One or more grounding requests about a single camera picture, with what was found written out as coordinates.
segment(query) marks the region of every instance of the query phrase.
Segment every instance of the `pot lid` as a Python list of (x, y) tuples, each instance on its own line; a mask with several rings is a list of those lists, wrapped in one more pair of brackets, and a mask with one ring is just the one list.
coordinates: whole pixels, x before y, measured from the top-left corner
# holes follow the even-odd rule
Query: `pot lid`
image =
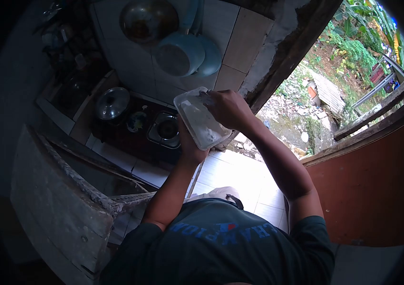
[(102, 120), (118, 117), (129, 104), (129, 91), (123, 87), (108, 89), (96, 103), (96, 115)]

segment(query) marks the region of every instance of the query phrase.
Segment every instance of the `blue handle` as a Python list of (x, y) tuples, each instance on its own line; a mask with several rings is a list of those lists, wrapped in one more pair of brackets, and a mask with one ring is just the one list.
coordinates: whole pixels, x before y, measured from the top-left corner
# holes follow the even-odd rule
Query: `blue handle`
[(199, 0), (189, 0), (189, 7), (186, 12), (185, 19), (180, 23), (180, 28), (184, 30), (189, 30), (194, 22), (195, 14), (199, 7)]

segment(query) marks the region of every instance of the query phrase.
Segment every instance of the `dark green t-shirt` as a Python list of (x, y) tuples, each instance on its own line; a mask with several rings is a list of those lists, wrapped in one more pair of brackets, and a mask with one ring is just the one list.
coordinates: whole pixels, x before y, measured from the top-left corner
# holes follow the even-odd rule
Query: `dark green t-shirt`
[(184, 204), (164, 232), (152, 223), (131, 231), (101, 284), (329, 284), (333, 266), (322, 217), (299, 221), (288, 235), (209, 198)]

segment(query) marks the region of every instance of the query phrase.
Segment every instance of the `plastic container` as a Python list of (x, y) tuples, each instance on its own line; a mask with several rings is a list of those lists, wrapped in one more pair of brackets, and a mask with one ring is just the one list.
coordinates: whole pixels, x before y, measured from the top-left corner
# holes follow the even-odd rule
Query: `plastic container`
[(215, 120), (203, 105), (200, 91), (207, 92), (208, 89), (199, 87), (178, 95), (174, 98), (174, 105), (197, 147), (206, 151), (227, 139), (232, 131)]

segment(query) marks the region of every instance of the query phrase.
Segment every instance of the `ground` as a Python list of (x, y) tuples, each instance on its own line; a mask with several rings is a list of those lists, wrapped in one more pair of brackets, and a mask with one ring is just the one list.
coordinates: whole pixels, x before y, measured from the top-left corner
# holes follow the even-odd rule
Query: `ground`
[[(340, 66), (347, 58), (343, 54), (335, 55), (336, 46), (327, 43), (324, 35), (323, 33), (319, 37), (296, 69), (256, 115), (299, 159), (334, 145), (333, 133), (358, 117), (349, 106), (371, 88), (357, 78), (351, 69)], [(320, 108), (311, 105), (307, 90), (308, 79), (311, 78), (310, 70), (327, 78), (341, 91), (347, 107), (339, 116), (325, 112), (330, 110), (327, 105), (323, 104)], [(359, 106), (357, 111), (363, 114), (370, 110), (384, 95), (386, 94), (378, 93), (378, 96)], [(242, 136), (233, 140), (228, 149), (263, 161), (251, 141)]]

